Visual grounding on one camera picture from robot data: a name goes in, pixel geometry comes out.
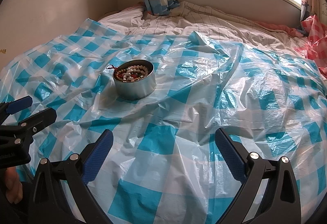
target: screw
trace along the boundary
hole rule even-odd
[[[284,162],[284,163],[288,163],[288,162],[289,162],[288,157],[282,157],[282,162]]]
[[[79,157],[78,154],[71,154],[70,157],[69,157],[69,159],[70,160],[77,160],[78,157]]]
[[[259,154],[256,152],[251,152],[250,157],[253,158],[254,160],[257,160],[259,158]]]
[[[40,164],[44,165],[44,164],[46,164],[47,162],[48,162],[48,159],[43,158],[43,159],[41,159]]]

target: blue and white checkered tablecloth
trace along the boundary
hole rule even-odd
[[[106,69],[132,59],[151,61],[157,80],[137,101],[117,96]],[[33,97],[7,123],[47,107],[58,115],[34,136],[22,178],[43,157],[66,159],[113,131],[89,189],[115,224],[215,223],[240,187],[215,146],[219,127],[249,152],[290,158],[303,222],[326,193],[327,91],[307,59],[196,32],[125,36],[86,20],[73,35],[16,57],[2,70],[0,88],[1,101]]]

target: finger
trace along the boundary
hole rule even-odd
[[[14,204],[19,203],[22,200],[22,183],[19,182],[19,187],[18,187],[18,194],[16,199],[14,200]]]
[[[4,183],[9,190],[11,190],[14,186],[14,182],[16,181],[18,173],[16,172],[16,167],[7,168],[4,173]]]
[[[10,204],[12,202],[14,202],[14,200],[16,200],[16,198],[17,198],[18,190],[19,190],[19,183],[20,183],[20,181],[17,178],[16,181],[14,182],[12,189],[6,191],[6,197]]]

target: metal tin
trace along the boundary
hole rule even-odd
[[[117,70],[126,69],[129,66],[146,66],[149,70],[149,75],[135,82],[122,82],[115,78],[112,73],[113,81],[116,85],[117,93],[120,97],[127,100],[142,99],[150,95],[156,88],[156,78],[154,75],[154,66],[147,60],[132,60],[128,61],[117,68]]]

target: blue textured pad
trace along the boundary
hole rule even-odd
[[[246,180],[245,163],[220,129],[215,133],[215,142],[234,179],[244,183]]]
[[[94,181],[113,144],[113,134],[110,130],[106,129],[100,137],[100,141],[83,164],[82,180],[85,185]]]
[[[30,96],[26,96],[24,98],[11,102],[6,109],[6,112],[7,114],[18,113],[21,110],[31,107],[32,103],[33,103],[32,98]]]

